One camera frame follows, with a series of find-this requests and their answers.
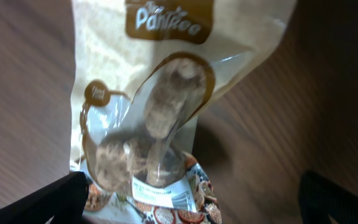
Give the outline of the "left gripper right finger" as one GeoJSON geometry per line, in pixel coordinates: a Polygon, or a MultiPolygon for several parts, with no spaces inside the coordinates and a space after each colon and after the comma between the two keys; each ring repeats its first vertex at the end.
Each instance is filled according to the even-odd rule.
{"type": "Polygon", "coordinates": [[[310,170],[301,176],[298,204],[303,224],[358,223],[358,196],[310,170]]]}

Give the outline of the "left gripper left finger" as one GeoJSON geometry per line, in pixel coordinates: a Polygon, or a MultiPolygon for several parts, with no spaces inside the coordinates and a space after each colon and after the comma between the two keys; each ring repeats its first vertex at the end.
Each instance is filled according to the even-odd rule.
{"type": "Polygon", "coordinates": [[[77,224],[89,183],[83,172],[72,172],[42,189],[0,209],[0,224],[77,224]]]}

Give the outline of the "brown and cream snack pouch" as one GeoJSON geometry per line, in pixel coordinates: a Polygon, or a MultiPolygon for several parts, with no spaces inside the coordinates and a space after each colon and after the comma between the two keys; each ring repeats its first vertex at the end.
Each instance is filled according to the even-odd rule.
{"type": "Polygon", "coordinates": [[[70,170],[105,223],[221,223],[198,114],[278,46],[295,0],[73,0],[70,170]]]}

